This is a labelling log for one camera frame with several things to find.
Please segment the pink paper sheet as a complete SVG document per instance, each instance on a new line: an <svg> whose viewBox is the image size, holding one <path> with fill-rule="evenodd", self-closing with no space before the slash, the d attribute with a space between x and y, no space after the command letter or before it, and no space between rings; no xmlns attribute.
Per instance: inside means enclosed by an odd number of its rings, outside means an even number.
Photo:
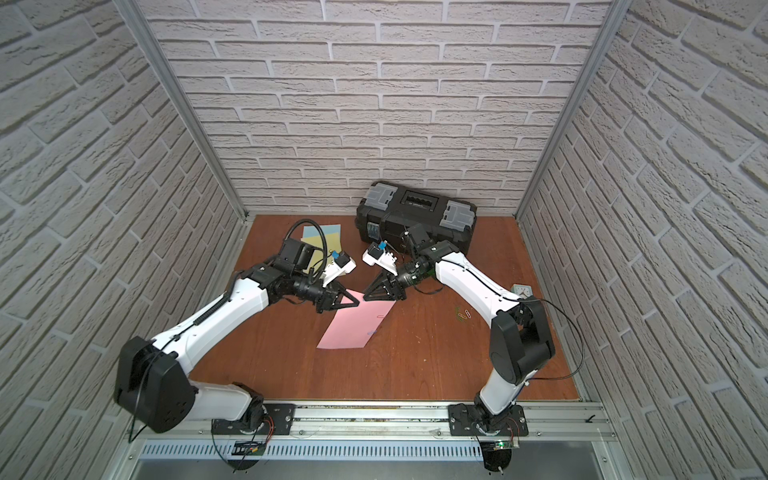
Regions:
<svg viewBox="0 0 768 480"><path fill-rule="evenodd" d="M366 302L363 299L362 293L350 292L360 300L359 307L336 312L332 322L317 345L318 349L363 348L373 337L373 335L369 336L367 332L378 329L385 319L380 320L376 316L387 316L395 305L395 301Z"/></svg>

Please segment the yellow paper sheet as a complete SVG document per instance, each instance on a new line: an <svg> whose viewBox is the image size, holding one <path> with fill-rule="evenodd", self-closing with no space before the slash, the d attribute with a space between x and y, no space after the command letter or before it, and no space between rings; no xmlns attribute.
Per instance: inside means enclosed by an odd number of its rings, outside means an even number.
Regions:
<svg viewBox="0 0 768 480"><path fill-rule="evenodd" d="M313 252L312 258L310 260L309 267L313 271L317 271L322 264L322 258L324 256L323 243L322 243L321 236L311 237L311 238L302 237L301 240L309 245L316 247L316 250ZM326 246L327 246L326 256L331 255L333 251L341 252L343 250L341 246L341 235L339 237L332 236L329 239L326 239Z"/></svg>

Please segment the light blue paper sheet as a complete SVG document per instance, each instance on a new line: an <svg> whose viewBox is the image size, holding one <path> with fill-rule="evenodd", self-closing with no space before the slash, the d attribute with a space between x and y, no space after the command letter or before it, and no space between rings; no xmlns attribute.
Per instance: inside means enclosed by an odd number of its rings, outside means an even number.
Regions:
<svg viewBox="0 0 768 480"><path fill-rule="evenodd" d="M339 237L341 235L341 225L340 224L332 224L332 225L321 225L320 226L324 236L326 239L329 239L332 236ZM305 225L302 232L303 238L311 238L311 237L319 237L320 234L318 230L312 226L312 225Z"/></svg>

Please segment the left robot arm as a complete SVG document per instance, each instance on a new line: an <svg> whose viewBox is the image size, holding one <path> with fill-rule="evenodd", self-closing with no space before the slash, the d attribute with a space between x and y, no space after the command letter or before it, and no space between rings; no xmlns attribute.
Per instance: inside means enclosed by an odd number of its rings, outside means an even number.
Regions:
<svg viewBox="0 0 768 480"><path fill-rule="evenodd" d="M266 422L263 398L242 383L217 385L190 380L197 363L221 340L257 313L285 297L310 302L319 313L358 306L339 282L355 261L344 251L321 252L310 269L315 247L287 238L278 254L233 275L225 292L178 325L147 340L136 336L118 358L114 400L155 433L185 420L224 421L255 432Z"/></svg>

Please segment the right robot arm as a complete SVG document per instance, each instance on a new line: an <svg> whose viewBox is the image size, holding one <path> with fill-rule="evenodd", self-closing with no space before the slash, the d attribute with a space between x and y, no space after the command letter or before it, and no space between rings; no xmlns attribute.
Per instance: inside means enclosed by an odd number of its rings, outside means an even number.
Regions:
<svg viewBox="0 0 768 480"><path fill-rule="evenodd" d="M364 292L366 301L404 300L407 289L434 278L461 296L490 329L489 358L493 370L475 399L479 419L501 419L525 384L555 356L556 348L542 301L504 289L477 269L448 240L436 241L422 225L403 234L411 260L401 266L384 241L372 243L363 261L381 268Z"/></svg>

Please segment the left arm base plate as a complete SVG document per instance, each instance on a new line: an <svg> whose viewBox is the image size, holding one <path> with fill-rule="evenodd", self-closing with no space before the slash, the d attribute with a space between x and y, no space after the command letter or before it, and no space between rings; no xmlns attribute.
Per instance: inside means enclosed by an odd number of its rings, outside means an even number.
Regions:
<svg viewBox="0 0 768 480"><path fill-rule="evenodd" d="M214 419L211 430L214 435L288 435L296 412L293 403L260 403L252 405L238 420Z"/></svg>

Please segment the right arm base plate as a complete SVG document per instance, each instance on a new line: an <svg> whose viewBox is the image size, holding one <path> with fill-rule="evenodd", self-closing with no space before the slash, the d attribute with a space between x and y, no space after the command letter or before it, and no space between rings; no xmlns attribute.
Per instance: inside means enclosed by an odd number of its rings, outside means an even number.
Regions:
<svg viewBox="0 0 768 480"><path fill-rule="evenodd" d="M511 404L500 414L490 414L482 405L456 403L447 407L450 434L458 437L526 437L529 435L524 410Z"/></svg>

